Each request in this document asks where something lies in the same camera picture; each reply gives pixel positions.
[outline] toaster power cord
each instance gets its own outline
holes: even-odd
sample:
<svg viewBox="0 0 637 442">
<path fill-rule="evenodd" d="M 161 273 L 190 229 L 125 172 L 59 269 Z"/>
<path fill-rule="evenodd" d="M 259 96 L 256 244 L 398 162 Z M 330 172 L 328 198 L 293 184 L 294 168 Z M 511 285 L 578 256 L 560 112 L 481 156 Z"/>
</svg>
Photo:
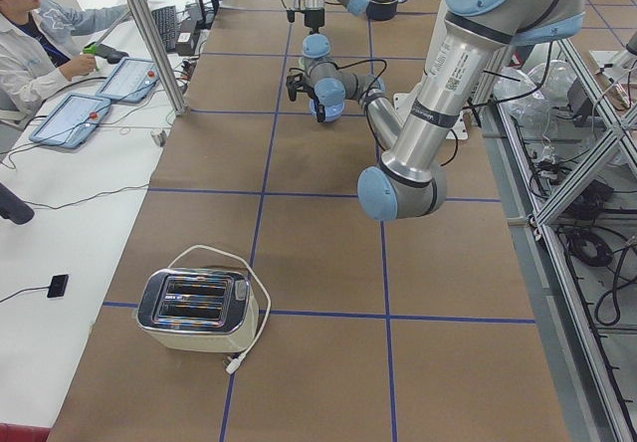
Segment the toaster power cord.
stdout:
<svg viewBox="0 0 637 442">
<path fill-rule="evenodd" d="M 248 352 L 250 352 L 252 350 L 254 345 L 257 343 L 257 340 L 259 340 L 259 337 L 261 337 L 261 333 L 263 332 L 263 329 L 266 326 L 266 321 L 268 320 L 268 316 L 270 315 L 270 309 L 272 307 L 272 300 L 270 299 L 270 294 L 266 290 L 266 287 L 263 286 L 263 283 L 261 283 L 261 280 L 259 279 L 257 274 L 254 272 L 254 270 L 252 269 L 252 267 L 248 264 L 248 262 L 246 260 L 244 260 L 240 256 L 233 255 L 232 253 L 228 253 L 227 251 L 223 251 L 223 250 L 219 250 L 217 248 L 213 248 L 212 246 L 206 246 L 206 245 L 194 245 L 194 246 L 191 246 L 190 248 L 185 250 L 183 253 L 181 253 L 179 256 L 177 256 L 174 260 L 172 260 L 172 263 L 170 263 L 170 265 L 168 265 L 168 268 L 172 268 L 173 265 L 175 263 L 177 263 L 181 258 L 183 258 L 184 256 L 186 256 L 187 254 L 191 253 L 194 250 L 211 251 L 213 253 L 218 253 L 220 255 L 227 256 L 228 258 L 232 258 L 233 260 L 237 260 L 237 261 L 241 262 L 246 267 L 246 269 L 250 272 L 250 275 L 252 275 L 252 277 L 255 279 L 255 281 L 257 282 L 257 284 L 261 288 L 261 291 L 265 295 L 266 300 L 268 301 L 268 306 L 266 307 L 266 313 L 263 316 L 263 320 L 261 321 L 261 325 L 259 326 L 259 330 L 255 334 L 255 338 L 252 340 L 252 343 L 246 349 L 244 349 L 242 352 L 240 352 L 238 355 L 236 355 L 234 357 L 230 357 L 230 360 L 229 360 L 228 364 L 226 365 L 226 372 L 228 372 L 229 374 L 234 374 L 235 371 L 239 368 L 239 366 L 243 362 L 243 359 L 245 359 L 246 356 L 248 355 Z"/>
</svg>

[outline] white shirt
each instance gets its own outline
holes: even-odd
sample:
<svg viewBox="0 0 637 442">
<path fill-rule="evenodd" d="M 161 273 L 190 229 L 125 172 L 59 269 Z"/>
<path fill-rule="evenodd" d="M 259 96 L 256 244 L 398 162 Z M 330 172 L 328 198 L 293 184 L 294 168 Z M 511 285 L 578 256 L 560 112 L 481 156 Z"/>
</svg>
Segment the white shirt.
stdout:
<svg viewBox="0 0 637 442">
<path fill-rule="evenodd" d="M 127 10 L 123 5 L 78 11 L 52 0 L 42 0 L 40 9 L 31 14 L 49 42 L 71 58 L 81 52 L 73 36 L 106 29 Z M 0 90 L 16 108 L 31 113 L 68 83 L 42 45 L 0 14 Z"/>
</svg>

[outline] sleeve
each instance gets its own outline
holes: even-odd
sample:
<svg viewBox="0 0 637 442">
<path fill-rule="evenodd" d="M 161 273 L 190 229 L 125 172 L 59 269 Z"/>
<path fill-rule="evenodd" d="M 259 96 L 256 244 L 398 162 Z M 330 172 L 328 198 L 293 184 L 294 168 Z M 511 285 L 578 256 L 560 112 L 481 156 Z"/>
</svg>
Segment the sleeve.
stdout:
<svg viewBox="0 0 637 442">
<path fill-rule="evenodd" d="M 86 36 L 96 31 L 108 28 L 110 24 L 128 11 L 128 6 L 105 7 L 103 9 L 88 9 L 79 11 L 71 7 L 65 7 L 51 1 L 65 15 L 65 18 L 73 26 L 71 32 L 74 36 Z"/>
<path fill-rule="evenodd" d="M 44 99 L 49 98 L 69 81 L 60 69 L 34 79 L 19 62 L 0 50 L 0 88 L 7 93 L 19 111 L 36 111 Z"/>
</svg>

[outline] keyboard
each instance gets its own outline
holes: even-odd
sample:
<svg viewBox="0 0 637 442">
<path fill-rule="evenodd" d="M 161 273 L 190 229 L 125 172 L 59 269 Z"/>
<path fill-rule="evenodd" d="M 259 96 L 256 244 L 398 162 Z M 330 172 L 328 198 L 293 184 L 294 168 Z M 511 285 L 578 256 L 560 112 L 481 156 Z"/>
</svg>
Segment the keyboard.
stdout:
<svg viewBox="0 0 637 442">
<path fill-rule="evenodd" d="M 160 7 L 150 11 L 150 14 L 166 51 L 173 52 L 177 45 L 177 8 L 175 6 Z"/>
</svg>

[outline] tablet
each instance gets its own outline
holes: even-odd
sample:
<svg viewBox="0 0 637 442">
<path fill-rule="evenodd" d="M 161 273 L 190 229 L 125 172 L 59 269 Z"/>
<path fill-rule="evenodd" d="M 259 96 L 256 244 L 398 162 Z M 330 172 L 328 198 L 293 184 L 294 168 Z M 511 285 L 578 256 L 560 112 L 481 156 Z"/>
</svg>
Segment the tablet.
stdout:
<svg viewBox="0 0 637 442">
<path fill-rule="evenodd" d="M 124 57 L 98 89 L 96 96 L 110 99 L 114 104 L 137 104 L 148 95 L 158 79 L 152 61 Z"/>
<path fill-rule="evenodd" d="M 76 148 L 86 141 L 110 110 L 110 100 L 68 94 L 31 133 L 31 141 Z"/>
</svg>

